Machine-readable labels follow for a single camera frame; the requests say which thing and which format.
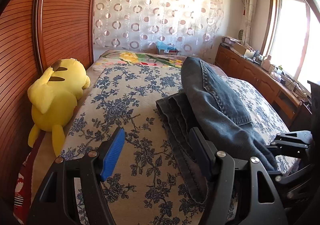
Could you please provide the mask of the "long wooden sideboard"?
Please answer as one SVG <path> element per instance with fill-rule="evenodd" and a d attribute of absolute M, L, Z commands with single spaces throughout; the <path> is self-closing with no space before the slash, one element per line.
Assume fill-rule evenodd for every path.
<path fill-rule="evenodd" d="M 222 45 L 217 49 L 215 65 L 221 68 L 229 77 L 251 83 L 272 105 L 285 124 L 288 127 L 291 126 L 300 100 L 285 85 L 273 79 L 261 67 Z"/>

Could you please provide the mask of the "blue floral bed sheet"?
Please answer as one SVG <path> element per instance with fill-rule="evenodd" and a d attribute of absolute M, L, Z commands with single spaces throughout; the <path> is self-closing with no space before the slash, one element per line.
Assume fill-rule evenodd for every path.
<path fill-rule="evenodd" d="M 123 127 L 123 150 L 102 185 L 116 224 L 198 224 L 204 207 L 188 194 L 156 108 L 181 89 L 180 68 L 116 60 L 94 71 L 61 155 L 83 157 Z"/>

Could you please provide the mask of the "window with wooden frame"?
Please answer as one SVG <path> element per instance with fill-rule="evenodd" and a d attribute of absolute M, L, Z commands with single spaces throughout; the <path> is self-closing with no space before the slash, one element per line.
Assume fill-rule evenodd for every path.
<path fill-rule="evenodd" d="M 302 89 L 319 82 L 319 21 L 306 0 L 270 0 L 263 54 Z"/>

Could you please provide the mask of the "sheer circle pattern curtain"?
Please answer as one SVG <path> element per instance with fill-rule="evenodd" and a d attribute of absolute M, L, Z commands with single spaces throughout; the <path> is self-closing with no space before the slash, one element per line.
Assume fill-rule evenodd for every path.
<path fill-rule="evenodd" d="M 214 44 L 222 0 L 95 0 L 93 43 L 152 51 L 161 45 L 200 56 Z"/>

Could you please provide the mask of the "blue denim jeans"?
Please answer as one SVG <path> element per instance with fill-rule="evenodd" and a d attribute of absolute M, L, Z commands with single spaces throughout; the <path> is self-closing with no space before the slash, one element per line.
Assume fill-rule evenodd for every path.
<path fill-rule="evenodd" d="M 199 128 L 211 141 L 236 159 L 258 157 L 266 170 L 277 170 L 277 161 L 253 128 L 251 116 L 239 96 L 205 61 L 187 57 L 181 68 L 182 90 L 157 100 L 171 151 L 188 190 L 197 204 L 206 202 L 210 189 L 188 137 Z"/>

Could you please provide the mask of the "red patterned blanket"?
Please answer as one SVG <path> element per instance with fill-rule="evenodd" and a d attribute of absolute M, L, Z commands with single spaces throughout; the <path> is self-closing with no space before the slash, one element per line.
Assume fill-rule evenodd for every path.
<path fill-rule="evenodd" d="M 26 224 L 31 205 L 31 180 L 35 155 L 34 152 L 29 153 L 20 168 L 16 182 L 13 214 L 20 224 Z"/>

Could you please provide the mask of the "colourful floral blanket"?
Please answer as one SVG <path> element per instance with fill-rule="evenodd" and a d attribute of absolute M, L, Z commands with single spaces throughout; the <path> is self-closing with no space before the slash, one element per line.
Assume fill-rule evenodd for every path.
<path fill-rule="evenodd" d="M 129 50 L 107 50 L 100 55 L 97 62 L 101 64 L 141 64 L 147 66 L 169 67 L 180 69 L 186 57 L 178 55 L 158 55 L 132 52 Z"/>

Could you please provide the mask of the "wooden slatted wardrobe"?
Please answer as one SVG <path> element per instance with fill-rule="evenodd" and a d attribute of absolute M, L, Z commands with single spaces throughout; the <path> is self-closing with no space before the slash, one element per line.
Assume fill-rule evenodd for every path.
<path fill-rule="evenodd" d="M 93 63 L 94 0 L 1 0 L 1 200 L 14 202 L 33 126 L 28 87 L 58 59 Z"/>

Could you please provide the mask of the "white side curtain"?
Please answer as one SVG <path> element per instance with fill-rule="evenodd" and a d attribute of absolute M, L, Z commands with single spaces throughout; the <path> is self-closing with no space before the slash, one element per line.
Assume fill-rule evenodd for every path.
<path fill-rule="evenodd" d="M 242 44 L 250 44 L 252 22 L 255 15 L 257 0 L 244 0 L 244 32 L 242 36 Z"/>

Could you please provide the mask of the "box with blue tissue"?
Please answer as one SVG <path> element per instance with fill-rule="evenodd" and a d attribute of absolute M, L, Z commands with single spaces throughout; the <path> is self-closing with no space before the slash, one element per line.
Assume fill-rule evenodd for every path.
<path fill-rule="evenodd" d="M 174 45 L 160 41 L 156 43 L 156 48 L 159 55 L 178 55 L 180 52 Z"/>

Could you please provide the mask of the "cardboard box on sideboard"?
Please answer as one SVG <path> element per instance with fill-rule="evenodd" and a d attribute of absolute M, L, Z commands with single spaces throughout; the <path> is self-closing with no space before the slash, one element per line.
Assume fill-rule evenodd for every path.
<path fill-rule="evenodd" d="M 244 57 L 248 57 L 248 58 L 253 58 L 254 53 L 255 53 L 254 51 L 247 49 L 246 47 L 244 47 L 243 45 L 241 45 L 239 43 L 234 43 L 233 49 L 235 51 L 237 51 L 240 55 L 242 55 Z"/>

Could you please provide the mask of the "yellow plush toy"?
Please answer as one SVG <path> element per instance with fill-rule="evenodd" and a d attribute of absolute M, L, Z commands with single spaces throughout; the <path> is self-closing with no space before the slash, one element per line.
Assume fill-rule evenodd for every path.
<path fill-rule="evenodd" d="M 63 128 L 90 84 L 85 67 L 74 58 L 60 59 L 44 71 L 27 91 L 34 122 L 28 137 L 30 147 L 43 130 L 52 134 L 53 150 L 59 156 L 66 139 Z"/>

